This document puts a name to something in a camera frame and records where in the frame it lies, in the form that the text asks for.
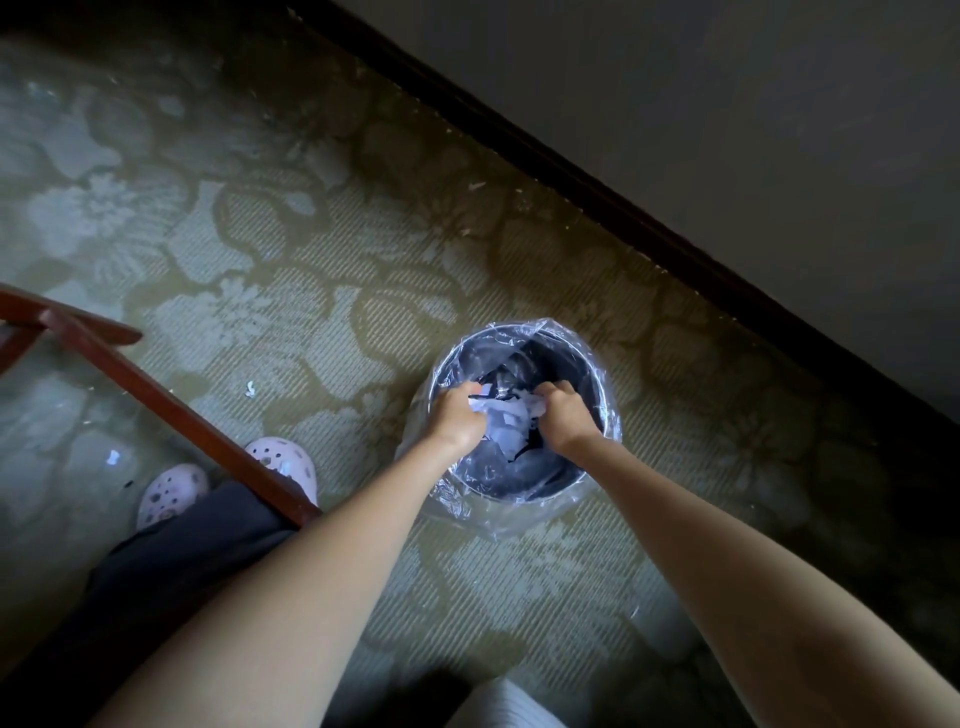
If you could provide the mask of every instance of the wooden chair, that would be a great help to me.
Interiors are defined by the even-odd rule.
[[[113,349],[135,344],[143,338],[141,331],[3,283],[0,283],[0,321],[7,322],[0,329],[0,375],[26,353],[44,330],[50,330],[67,349],[82,355],[296,526],[304,526],[320,515],[320,510],[306,496],[288,490],[279,474],[264,468],[223,432]]]

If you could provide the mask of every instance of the white paper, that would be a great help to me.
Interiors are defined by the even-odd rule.
[[[484,388],[489,392],[490,385]],[[487,415],[484,438],[496,442],[507,460],[512,461],[527,447],[527,439],[534,420],[546,411],[543,397],[517,390],[511,400],[470,398],[470,409]]]

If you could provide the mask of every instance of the black pants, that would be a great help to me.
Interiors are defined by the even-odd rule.
[[[4,713],[83,725],[231,576],[293,533],[233,481],[140,531],[110,552],[80,606],[0,684]]]

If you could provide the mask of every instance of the forearm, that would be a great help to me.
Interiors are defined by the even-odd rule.
[[[610,495],[754,717],[947,725],[956,692],[851,595],[785,548],[595,439],[571,453]]]
[[[423,500],[421,442],[238,579],[110,701],[101,725],[319,725]]]

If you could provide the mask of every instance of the foot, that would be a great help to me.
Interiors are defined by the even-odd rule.
[[[317,505],[317,471],[306,450],[282,437],[261,437],[244,448],[265,468],[291,478],[303,494]]]
[[[198,466],[182,463],[164,471],[147,486],[136,513],[136,530],[179,516],[210,491],[206,473]]]

